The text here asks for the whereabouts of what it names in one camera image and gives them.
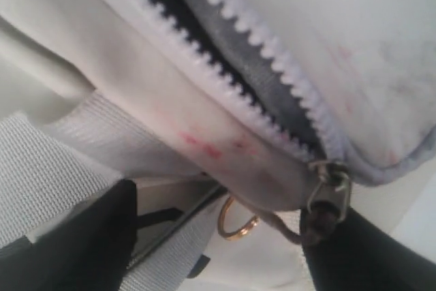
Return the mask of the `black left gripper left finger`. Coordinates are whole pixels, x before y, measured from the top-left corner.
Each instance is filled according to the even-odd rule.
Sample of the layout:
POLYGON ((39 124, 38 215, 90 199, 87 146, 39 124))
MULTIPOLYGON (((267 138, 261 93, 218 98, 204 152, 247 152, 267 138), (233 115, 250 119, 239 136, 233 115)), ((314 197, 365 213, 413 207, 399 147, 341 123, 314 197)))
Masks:
POLYGON ((137 188, 122 180, 36 241, 1 248, 2 290, 118 290, 137 239, 137 188))

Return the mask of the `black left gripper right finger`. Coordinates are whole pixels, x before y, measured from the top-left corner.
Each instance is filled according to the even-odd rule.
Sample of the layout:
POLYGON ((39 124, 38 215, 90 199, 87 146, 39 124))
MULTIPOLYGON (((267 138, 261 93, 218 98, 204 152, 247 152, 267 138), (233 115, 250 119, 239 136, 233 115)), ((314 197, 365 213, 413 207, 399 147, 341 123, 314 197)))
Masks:
POLYGON ((435 263, 400 244, 353 208, 341 223, 326 202, 300 212, 300 233, 321 232, 303 254, 316 290, 434 290, 435 263))

